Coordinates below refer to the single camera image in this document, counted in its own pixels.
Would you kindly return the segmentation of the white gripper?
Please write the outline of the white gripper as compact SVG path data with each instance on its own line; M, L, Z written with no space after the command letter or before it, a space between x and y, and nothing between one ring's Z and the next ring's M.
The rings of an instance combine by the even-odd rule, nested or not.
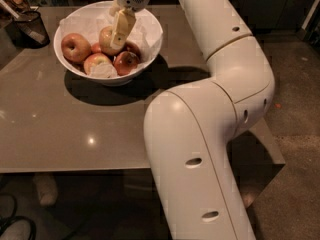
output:
M149 1L150 0L113 0L109 9L109 15L114 17L110 41L110 47L112 49L118 50L124 46L136 22L134 12L143 10Z

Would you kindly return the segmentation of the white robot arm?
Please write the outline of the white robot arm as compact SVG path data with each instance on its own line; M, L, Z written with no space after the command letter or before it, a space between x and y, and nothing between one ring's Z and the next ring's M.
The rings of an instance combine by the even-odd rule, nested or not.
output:
M272 69L229 0L179 0L209 76L149 104L144 139L173 240L256 240L227 145L274 95Z

